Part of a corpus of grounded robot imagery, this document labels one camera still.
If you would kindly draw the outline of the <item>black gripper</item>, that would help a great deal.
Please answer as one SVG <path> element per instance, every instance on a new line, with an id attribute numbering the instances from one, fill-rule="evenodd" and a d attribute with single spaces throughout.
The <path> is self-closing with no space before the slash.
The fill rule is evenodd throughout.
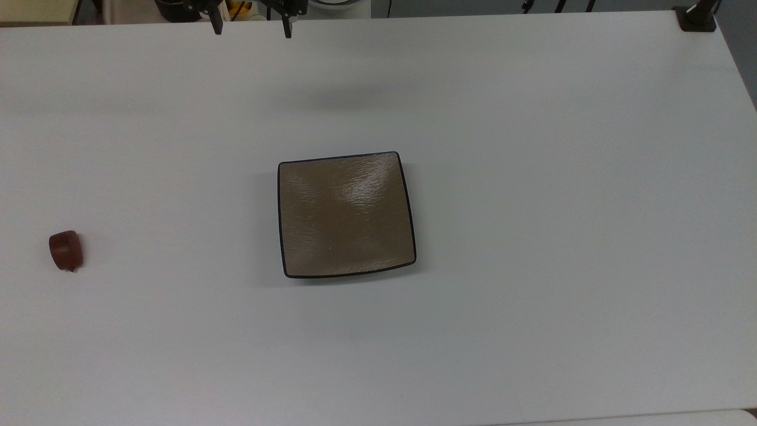
<path id="1" fill-rule="evenodd" d="M 225 1 L 187 1 L 186 10 L 206 14 L 210 19 L 213 31 L 216 35 L 222 34 L 224 19 L 220 11 L 220 6 Z M 263 5 L 263 8 L 276 11 L 282 20 L 284 35 L 288 40 L 292 38 L 293 24 L 295 16 L 305 15 L 308 10 L 308 1 L 257 1 Z"/>

